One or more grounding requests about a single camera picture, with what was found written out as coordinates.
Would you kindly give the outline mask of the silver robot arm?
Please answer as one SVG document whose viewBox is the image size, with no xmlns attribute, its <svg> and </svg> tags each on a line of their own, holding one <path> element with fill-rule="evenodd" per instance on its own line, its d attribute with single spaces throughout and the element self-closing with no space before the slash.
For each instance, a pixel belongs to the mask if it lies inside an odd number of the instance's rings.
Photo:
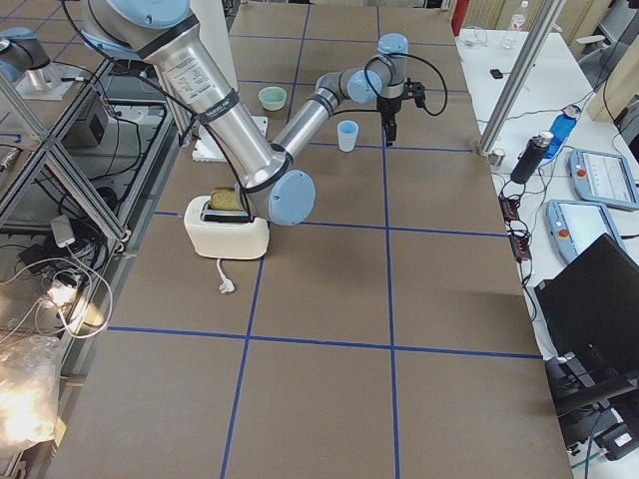
<svg viewBox="0 0 639 479">
<path fill-rule="evenodd" d="M 90 45 L 139 58 L 166 77 L 199 123 L 230 151 L 244 209 L 280 226 L 302 223 L 314 209 L 315 184 L 294 162 L 338 106 L 351 100 L 382 107 L 405 96 L 408 41 L 399 33 L 385 34 L 364 66 L 321 76 L 314 93 L 268 141 L 203 44 L 190 2 L 85 1 L 82 13 Z"/>
</svg>

